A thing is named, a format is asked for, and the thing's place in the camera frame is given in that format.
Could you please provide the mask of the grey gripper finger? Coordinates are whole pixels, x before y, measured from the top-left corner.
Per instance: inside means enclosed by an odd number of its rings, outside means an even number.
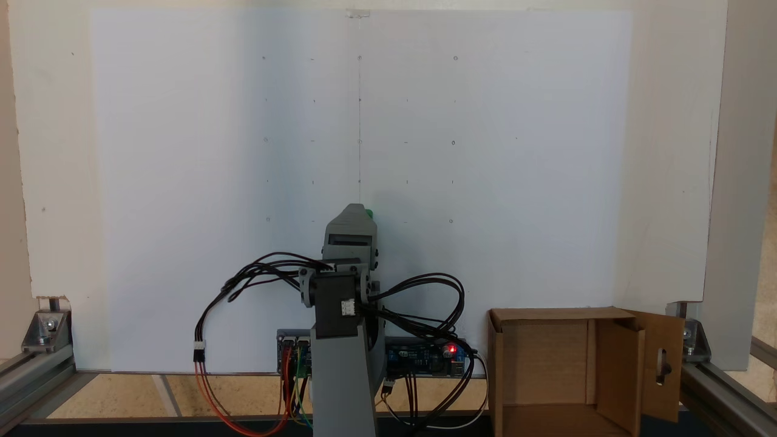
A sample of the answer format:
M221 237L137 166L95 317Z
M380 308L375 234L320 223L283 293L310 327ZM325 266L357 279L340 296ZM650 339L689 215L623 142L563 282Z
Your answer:
M361 203L351 203L328 222L327 231L376 231L377 224Z

